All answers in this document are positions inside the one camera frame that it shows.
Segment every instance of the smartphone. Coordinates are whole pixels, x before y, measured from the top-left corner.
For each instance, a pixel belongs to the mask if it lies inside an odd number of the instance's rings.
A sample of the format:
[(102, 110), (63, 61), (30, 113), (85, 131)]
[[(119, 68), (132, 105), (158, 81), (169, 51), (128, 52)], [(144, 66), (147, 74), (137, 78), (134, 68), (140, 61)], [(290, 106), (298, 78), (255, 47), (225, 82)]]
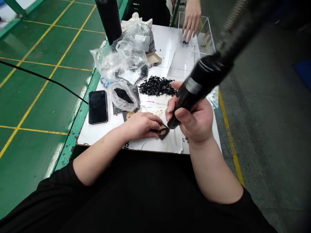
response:
[(94, 91), (88, 94), (88, 123), (90, 125), (108, 121), (107, 93)]

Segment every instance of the blue plastic item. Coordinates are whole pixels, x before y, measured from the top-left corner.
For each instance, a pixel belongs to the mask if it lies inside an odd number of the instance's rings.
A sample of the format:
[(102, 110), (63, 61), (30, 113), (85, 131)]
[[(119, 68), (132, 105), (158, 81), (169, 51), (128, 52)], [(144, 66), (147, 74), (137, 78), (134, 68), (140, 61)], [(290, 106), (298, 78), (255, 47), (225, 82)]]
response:
[(311, 90), (311, 59), (294, 65), (294, 69), (309, 90)]

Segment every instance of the power cord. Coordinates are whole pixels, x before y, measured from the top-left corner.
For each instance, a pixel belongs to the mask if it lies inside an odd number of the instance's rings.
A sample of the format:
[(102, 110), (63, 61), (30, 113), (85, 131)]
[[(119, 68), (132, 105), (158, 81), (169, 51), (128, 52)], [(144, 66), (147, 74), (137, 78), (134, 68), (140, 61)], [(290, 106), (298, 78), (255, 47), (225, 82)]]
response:
[(40, 78), (43, 78), (43, 79), (45, 79), (45, 80), (47, 80), (47, 81), (53, 82), (53, 83), (55, 83), (55, 84), (57, 84), (57, 85), (60, 85), (62, 88), (65, 88), (65, 89), (66, 89), (67, 91), (69, 91), (71, 94), (75, 95), (75, 96), (78, 97), (80, 100), (82, 100), (84, 103), (88, 104), (88, 102), (86, 102), (83, 98), (81, 98), (81, 97), (78, 96), (76, 93), (74, 93), (73, 91), (71, 91), (70, 89), (68, 89), (67, 87), (65, 87), (63, 84), (61, 84), (61, 83), (59, 83), (59, 82), (56, 82), (56, 81), (54, 81), (54, 80), (52, 80), (52, 79), (49, 79), (49, 78), (47, 78), (47, 77), (44, 77), (44, 76), (42, 76), (41, 74), (38, 74), (38, 73), (35, 73), (35, 72), (32, 72), (32, 71), (29, 71), (29, 70), (27, 70), (27, 69), (24, 69), (24, 68), (21, 68), (21, 67), (12, 65), (12, 64), (7, 63), (7, 62), (5, 62), (5, 61), (1, 61), (1, 60), (0, 60), (0, 63), (1, 63), (1, 64), (4, 64), (4, 65), (7, 65), (7, 66), (10, 66), (10, 67), (13, 67), (13, 68), (15, 68), (15, 69), (24, 71), (24, 72), (26, 72), (26, 73), (33, 74), (33, 75), (38, 76), (38, 77), (40, 77)]

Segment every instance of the cardboard box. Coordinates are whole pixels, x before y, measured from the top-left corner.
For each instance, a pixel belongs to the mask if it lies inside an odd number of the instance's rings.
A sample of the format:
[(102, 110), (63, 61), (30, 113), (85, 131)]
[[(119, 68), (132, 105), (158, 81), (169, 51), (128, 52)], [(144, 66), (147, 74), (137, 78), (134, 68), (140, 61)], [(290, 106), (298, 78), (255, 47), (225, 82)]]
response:
[(146, 56), (149, 68), (162, 63), (162, 58), (160, 58), (155, 52), (148, 53)]

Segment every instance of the black plastic pellets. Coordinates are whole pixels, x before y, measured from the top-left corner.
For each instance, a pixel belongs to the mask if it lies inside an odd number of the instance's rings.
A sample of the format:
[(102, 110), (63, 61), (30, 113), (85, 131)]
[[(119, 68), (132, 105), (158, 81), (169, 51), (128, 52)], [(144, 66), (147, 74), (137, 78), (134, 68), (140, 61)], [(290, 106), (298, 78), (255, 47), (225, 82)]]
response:
[(117, 93), (117, 96), (126, 102), (133, 104), (134, 102), (131, 100), (131, 98), (128, 96), (125, 90), (120, 88), (115, 88), (114, 91)]
[(163, 94), (174, 96), (176, 90), (171, 87), (170, 83), (175, 80), (150, 76), (149, 80), (144, 80), (139, 86), (139, 92), (147, 95), (160, 96)]

